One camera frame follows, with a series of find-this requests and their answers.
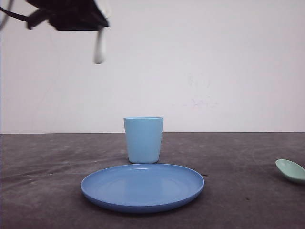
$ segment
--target cup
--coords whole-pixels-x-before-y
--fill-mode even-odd
[[[163,118],[124,118],[128,159],[131,163],[155,163],[159,160]]]

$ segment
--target green spoon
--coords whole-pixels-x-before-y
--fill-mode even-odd
[[[285,159],[278,159],[275,164],[288,180],[305,184],[305,169],[302,166]]]

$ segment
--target blue plastic dish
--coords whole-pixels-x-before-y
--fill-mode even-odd
[[[178,208],[195,199],[203,186],[204,179],[196,171],[168,164],[110,167],[81,182],[83,194],[93,204],[128,213]]]

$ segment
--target white backdrop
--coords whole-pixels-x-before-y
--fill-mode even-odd
[[[123,132],[124,117],[143,115],[169,132],[305,131],[304,0],[110,4],[102,65],[96,32],[8,21],[2,133]]]

